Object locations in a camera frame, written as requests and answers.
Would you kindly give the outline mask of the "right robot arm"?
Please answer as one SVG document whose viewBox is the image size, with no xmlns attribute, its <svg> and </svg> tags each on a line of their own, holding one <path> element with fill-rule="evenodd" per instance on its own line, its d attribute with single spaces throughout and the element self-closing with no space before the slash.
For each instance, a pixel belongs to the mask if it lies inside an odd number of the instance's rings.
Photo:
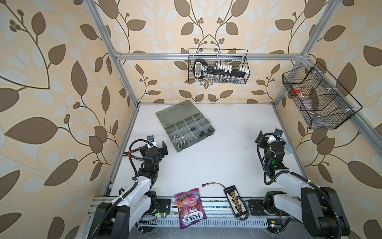
<svg viewBox="0 0 382 239">
<path fill-rule="evenodd" d="M 306 231 L 316 238 L 340 239 L 350 235 L 350 225 L 337 192 L 330 187 L 320 187 L 302 175 L 293 172 L 283 163 L 286 142 L 282 130 L 257 136 L 256 150 L 264 173 L 264 184 L 278 183 L 296 197 L 282 191 L 267 192 L 264 210 L 267 213 L 283 211 L 300 221 Z"/>
</svg>

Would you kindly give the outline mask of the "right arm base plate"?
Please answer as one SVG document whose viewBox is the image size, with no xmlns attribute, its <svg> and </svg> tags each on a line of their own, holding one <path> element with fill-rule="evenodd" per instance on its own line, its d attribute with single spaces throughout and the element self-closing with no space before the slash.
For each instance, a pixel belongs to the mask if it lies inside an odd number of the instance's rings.
<svg viewBox="0 0 382 239">
<path fill-rule="evenodd" d="M 289 214 L 280 210 L 275 210 L 274 212 L 267 212 L 264 208 L 263 202 L 264 202 L 263 199 L 250 199 L 246 202 L 250 210 L 251 216 L 267 216 L 267 217 L 271 217 L 271 216 L 288 217 L 289 216 Z"/>
</svg>

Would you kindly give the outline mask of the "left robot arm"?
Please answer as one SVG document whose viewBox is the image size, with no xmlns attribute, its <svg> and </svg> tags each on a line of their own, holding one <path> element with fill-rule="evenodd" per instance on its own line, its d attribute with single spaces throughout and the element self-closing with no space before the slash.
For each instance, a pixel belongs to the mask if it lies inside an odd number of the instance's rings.
<svg viewBox="0 0 382 239">
<path fill-rule="evenodd" d="M 165 142 L 137 139 L 124 156 L 133 168 L 133 183 L 109 203 L 100 203 L 95 211 L 88 239 L 107 237 L 127 239 L 131 229 L 146 214 L 157 212 L 157 195 L 151 188 L 159 175 L 159 164 L 168 155 Z"/>
</svg>

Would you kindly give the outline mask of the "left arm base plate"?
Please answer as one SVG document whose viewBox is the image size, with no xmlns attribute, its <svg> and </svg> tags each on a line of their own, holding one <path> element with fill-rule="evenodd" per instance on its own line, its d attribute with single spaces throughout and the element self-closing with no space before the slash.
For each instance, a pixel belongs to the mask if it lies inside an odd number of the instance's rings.
<svg viewBox="0 0 382 239">
<path fill-rule="evenodd" d="M 172 200 L 170 198 L 152 199 L 148 214 L 159 216 L 169 215 L 171 211 L 171 202 Z"/>
</svg>

